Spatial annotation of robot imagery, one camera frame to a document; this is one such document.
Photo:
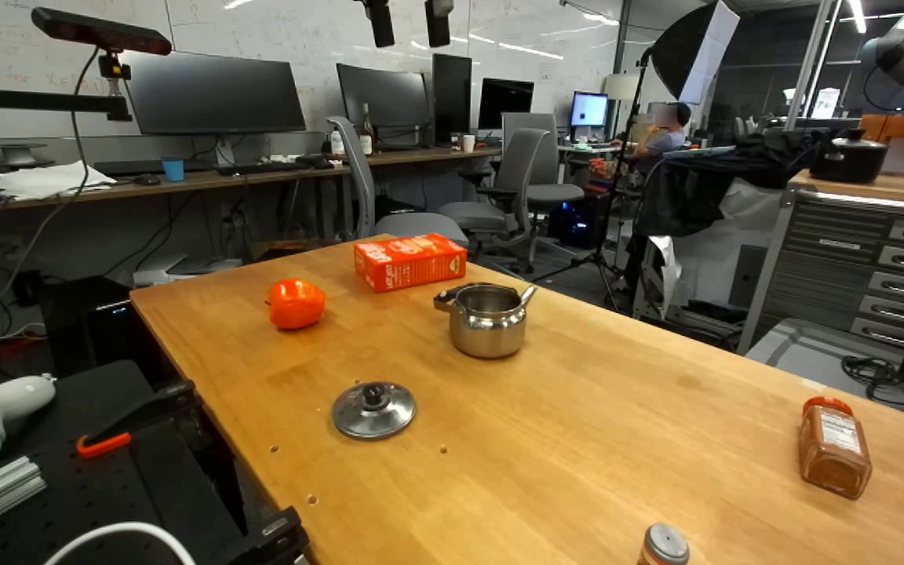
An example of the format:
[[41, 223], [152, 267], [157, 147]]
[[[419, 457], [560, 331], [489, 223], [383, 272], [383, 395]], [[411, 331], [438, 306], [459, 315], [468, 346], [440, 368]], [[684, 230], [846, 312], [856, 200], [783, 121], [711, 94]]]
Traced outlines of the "silver pot lid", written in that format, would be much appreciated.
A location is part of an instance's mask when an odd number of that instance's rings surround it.
[[350, 439], [390, 439], [419, 414], [413, 395], [398, 383], [358, 383], [333, 404], [333, 427]]

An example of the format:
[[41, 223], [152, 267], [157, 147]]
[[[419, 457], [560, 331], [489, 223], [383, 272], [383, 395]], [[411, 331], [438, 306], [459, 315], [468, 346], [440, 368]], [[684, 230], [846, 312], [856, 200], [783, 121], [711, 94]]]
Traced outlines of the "silver metal pot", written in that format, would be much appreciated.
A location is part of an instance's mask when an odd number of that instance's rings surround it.
[[461, 283], [432, 298], [448, 315], [448, 338], [461, 355], [500, 361], [524, 350], [533, 285]]

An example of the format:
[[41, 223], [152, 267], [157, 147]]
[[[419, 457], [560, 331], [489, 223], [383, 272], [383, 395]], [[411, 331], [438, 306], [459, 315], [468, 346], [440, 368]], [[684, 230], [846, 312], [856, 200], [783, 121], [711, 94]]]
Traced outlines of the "black pot on cabinet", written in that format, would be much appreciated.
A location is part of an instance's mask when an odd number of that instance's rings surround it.
[[831, 137], [817, 151], [811, 173], [831, 183], [872, 183], [881, 169], [881, 142]]

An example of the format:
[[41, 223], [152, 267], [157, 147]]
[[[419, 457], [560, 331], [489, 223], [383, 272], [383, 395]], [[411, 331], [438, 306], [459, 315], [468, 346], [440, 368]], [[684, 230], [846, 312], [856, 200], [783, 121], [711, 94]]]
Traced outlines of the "orange cracker box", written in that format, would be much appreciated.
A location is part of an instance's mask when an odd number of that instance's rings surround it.
[[373, 291], [445, 283], [468, 272], [468, 250], [440, 234], [358, 243], [355, 272]]

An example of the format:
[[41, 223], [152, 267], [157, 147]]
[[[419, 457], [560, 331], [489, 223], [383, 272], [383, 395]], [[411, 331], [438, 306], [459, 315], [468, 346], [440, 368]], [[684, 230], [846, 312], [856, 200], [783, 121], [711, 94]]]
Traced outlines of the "grey office chair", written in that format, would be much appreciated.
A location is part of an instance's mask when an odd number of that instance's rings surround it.
[[502, 147], [497, 187], [476, 198], [444, 207], [481, 250], [510, 250], [532, 236], [528, 188], [542, 131], [521, 128]]

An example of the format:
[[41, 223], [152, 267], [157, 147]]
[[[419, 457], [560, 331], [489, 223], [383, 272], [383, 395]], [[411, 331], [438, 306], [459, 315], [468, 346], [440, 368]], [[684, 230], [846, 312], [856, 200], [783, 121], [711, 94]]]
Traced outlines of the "orange tomato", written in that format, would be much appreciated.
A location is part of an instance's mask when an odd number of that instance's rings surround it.
[[281, 281], [266, 291], [266, 309], [277, 331], [308, 331], [325, 322], [326, 291], [308, 281]]

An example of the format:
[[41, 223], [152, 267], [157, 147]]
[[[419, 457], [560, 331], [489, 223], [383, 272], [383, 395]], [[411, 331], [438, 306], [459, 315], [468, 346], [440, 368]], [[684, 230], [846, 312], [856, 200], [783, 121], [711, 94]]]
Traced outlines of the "middle computer monitor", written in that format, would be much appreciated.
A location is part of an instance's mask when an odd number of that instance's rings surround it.
[[368, 126], [380, 151], [408, 151], [431, 142], [431, 94], [421, 72], [340, 64], [336, 75], [345, 115]]

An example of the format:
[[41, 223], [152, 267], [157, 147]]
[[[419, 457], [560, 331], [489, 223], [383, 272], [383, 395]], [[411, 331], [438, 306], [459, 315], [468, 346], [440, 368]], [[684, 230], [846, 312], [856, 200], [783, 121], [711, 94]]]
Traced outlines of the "computer monitor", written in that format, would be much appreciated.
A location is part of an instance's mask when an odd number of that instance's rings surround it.
[[336, 75], [345, 115], [368, 126], [380, 151], [408, 151], [431, 142], [431, 94], [421, 72], [340, 64]]
[[139, 56], [126, 83], [146, 135], [300, 131], [288, 64], [210, 54]]

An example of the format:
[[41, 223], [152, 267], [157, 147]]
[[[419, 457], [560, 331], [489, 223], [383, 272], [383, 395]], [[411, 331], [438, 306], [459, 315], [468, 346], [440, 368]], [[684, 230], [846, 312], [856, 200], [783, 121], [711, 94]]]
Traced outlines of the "seated person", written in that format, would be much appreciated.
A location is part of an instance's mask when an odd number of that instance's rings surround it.
[[667, 107], [658, 126], [653, 128], [653, 135], [646, 142], [641, 142], [634, 147], [638, 156], [658, 156], [667, 151], [676, 151], [684, 146], [689, 131], [684, 126], [691, 123], [691, 107], [676, 100]]

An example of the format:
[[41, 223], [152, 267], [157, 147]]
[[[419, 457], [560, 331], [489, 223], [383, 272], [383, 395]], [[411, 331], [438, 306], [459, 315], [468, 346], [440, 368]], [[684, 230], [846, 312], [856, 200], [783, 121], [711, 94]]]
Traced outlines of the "small silver-capped jar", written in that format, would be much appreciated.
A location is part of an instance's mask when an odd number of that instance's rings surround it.
[[691, 548], [673, 526], [649, 526], [638, 565], [689, 565]]

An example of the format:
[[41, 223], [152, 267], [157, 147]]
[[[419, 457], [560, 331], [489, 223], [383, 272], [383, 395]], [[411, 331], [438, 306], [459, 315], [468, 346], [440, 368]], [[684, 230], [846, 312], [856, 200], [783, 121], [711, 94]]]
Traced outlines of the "left computer monitor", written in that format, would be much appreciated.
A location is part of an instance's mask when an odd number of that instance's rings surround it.
[[146, 135], [300, 131], [288, 64], [210, 54], [139, 56], [126, 83]]

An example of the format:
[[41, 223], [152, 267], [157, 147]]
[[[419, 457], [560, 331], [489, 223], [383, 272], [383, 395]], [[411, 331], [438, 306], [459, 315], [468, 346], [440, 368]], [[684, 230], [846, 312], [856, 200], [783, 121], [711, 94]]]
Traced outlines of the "orange spice bottle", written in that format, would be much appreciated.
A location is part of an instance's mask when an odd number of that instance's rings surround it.
[[872, 458], [864, 425], [847, 402], [830, 395], [812, 395], [803, 402], [797, 427], [797, 466], [802, 479], [812, 486], [846, 501], [864, 497], [872, 479]]

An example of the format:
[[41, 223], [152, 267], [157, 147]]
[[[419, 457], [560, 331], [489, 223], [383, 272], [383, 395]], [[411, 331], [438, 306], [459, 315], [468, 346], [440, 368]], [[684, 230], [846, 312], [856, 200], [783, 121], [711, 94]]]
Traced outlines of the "grey drawer cabinet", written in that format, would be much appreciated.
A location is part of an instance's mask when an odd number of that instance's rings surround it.
[[742, 346], [789, 316], [904, 353], [904, 177], [789, 183]]

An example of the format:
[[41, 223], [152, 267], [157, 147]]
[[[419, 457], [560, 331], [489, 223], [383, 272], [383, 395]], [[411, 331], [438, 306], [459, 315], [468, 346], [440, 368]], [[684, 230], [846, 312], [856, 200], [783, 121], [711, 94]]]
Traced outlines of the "orange-handled clamp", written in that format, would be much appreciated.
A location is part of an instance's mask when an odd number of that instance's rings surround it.
[[82, 433], [74, 439], [74, 457], [82, 463], [94, 463], [105, 458], [109, 453], [119, 453], [126, 446], [134, 444], [134, 433], [157, 425], [161, 419], [165, 419], [177, 404], [182, 404], [189, 395], [195, 392], [193, 383], [174, 383], [163, 386], [157, 392], [152, 392], [149, 400], [142, 400], [139, 404], [119, 413], [109, 425], [105, 425], [94, 433]]

